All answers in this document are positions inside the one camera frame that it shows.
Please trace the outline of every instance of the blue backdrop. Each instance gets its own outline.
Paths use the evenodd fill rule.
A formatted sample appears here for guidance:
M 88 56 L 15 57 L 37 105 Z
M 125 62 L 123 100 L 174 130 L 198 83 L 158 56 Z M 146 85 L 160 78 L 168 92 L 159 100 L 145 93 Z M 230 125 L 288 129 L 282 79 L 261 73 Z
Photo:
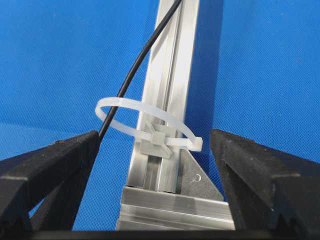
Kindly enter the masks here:
M 96 103 L 117 94 L 157 9 L 153 0 L 0 0 L 0 159 L 98 130 Z M 221 191 L 212 128 L 318 161 L 319 12 L 316 0 L 201 0 L 185 122 L 203 137 L 193 154 Z M 147 62 L 126 97 L 141 99 Z M 137 116 L 116 118 L 135 126 Z M 132 143 L 108 130 L 75 230 L 114 229 Z

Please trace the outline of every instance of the black cable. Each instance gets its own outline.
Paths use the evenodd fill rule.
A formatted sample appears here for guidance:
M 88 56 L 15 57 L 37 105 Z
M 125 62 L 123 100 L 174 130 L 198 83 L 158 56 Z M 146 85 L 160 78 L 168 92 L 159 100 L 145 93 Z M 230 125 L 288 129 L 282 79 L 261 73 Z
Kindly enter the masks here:
M 134 64 L 132 65 L 128 75 L 126 76 L 118 94 L 116 95 L 118 98 L 122 98 L 130 83 L 131 80 L 133 79 L 134 75 L 136 74 L 138 68 L 140 67 L 142 61 L 145 59 L 145 56 L 147 55 L 148 51 L 150 50 L 150 48 L 152 47 L 152 45 L 155 43 L 155 41 L 157 40 L 158 36 L 160 35 L 160 33 L 162 32 L 162 30 L 165 28 L 165 26 L 167 25 L 167 23 L 169 22 L 170 18 L 172 17 L 172 15 L 175 13 L 176 9 L 179 7 L 179 4 L 181 3 L 182 0 L 175 0 L 174 3 L 172 4 L 172 6 L 170 7 L 169 11 L 166 13 L 166 15 L 164 16 L 164 18 L 162 19 L 162 21 L 160 22 L 160 24 L 158 25 L 158 27 L 155 29 L 155 31 L 153 32 L 152 36 L 149 38 L 148 42 L 145 44 L 145 46 L 143 47 L 142 51 L 140 52 L 139 56 L 136 58 Z M 112 121 L 112 119 L 114 118 L 116 112 L 118 110 L 117 106 L 113 106 L 110 108 L 107 116 L 104 119 L 104 122 L 102 124 L 102 127 L 99 131 L 99 141 L 100 143 L 102 142 L 108 127 Z

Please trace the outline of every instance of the black plastic part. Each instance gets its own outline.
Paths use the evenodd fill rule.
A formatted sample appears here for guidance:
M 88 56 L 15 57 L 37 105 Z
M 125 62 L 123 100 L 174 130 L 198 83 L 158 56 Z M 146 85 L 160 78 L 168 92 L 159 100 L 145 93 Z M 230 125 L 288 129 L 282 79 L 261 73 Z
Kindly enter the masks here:
M 97 144 L 92 141 L 89 148 L 82 149 L 81 154 L 85 161 L 82 168 L 45 198 L 32 216 L 31 223 L 34 231 L 72 229 L 96 159 Z
M 13 234 L 8 240 L 295 240 L 269 230 L 239 231 L 39 231 Z
M 98 150 L 98 132 L 91 131 L 4 160 L 0 165 L 7 170 L 0 177 L 2 231 L 18 223 L 30 231 L 28 211 L 46 196 L 32 228 L 70 230 Z
M 320 238 L 320 164 L 217 129 L 211 148 L 237 230 Z

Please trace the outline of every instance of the white cable tie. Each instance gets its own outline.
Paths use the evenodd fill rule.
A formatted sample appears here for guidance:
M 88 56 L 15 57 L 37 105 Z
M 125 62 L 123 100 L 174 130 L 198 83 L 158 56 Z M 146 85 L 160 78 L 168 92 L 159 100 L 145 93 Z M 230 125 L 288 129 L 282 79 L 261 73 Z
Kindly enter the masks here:
M 178 131 L 180 131 L 187 137 L 166 137 L 164 143 L 168 146 L 176 146 L 182 149 L 188 149 L 190 151 L 195 152 L 200 152 L 202 149 L 203 140 L 201 137 L 195 136 L 194 133 L 183 122 L 176 119 L 174 116 L 160 108 L 128 98 L 105 97 L 100 99 L 95 107 L 95 114 L 99 119 L 101 119 L 101 121 L 104 121 L 107 116 L 105 112 L 102 110 L 102 107 L 111 106 L 133 109 L 157 117 L 158 119 L 164 120 L 165 122 L 169 123 L 172 127 L 176 128 Z M 136 139 L 143 139 L 149 142 L 152 139 L 151 133 L 136 130 L 114 119 L 112 120 L 110 126 L 114 129 L 117 129 L 120 132 L 133 136 Z

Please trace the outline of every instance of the black wire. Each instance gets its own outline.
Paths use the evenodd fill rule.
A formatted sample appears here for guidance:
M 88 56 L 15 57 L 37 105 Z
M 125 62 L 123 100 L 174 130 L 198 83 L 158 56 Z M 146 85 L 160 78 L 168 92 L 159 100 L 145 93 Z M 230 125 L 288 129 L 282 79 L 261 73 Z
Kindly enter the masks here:
M 145 44 L 145 46 L 143 47 L 142 51 L 140 52 L 139 56 L 136 58 L 134 64 L 132 65 L 128 75 L 126 76 L 118 94 L 116 95 L 118 98 L 122 98 L 134 75 L 136 74 L 138 68 L 140 67 L 142 61 L 145 59 L 145 56 L 147 55 L 148 51 L 150 50 L 150 48 L 152 47 L 152 45 L 155 43 L 155 41 L 157 40 L 158 36 L 160 35 L 160 33 L 162 32 L 162 30 L 165 28 L 165 26 L 167 25 L 167 23 L 169 22 L 170 18 L 172 17 L 172 15 L 175 13 L 176 9 L 178 8 L 179 4 L 181 3 L 182 0 L 175 0 L 174 3 L 172 4 L 172 6 L 170 7 L 169 11 L 166 13 L 166 15 L 164 16 L 164 18 L 162 19 L 162 21 L 160 22 L 160 24 L 158 25 L 158 27 L 154 30 L 152 36 L 149 38 L 148 42 Z M 110 108 L 107 116 L 104 119 L 104 122 L 102 124 L 102 127 L 99 131 L 99 141 L 100 143 L 102 142 L 108 127 L 112 121 L 112 119 L 114 118 L 116 112 L 118 110 L 117 106 L 113 106 Z

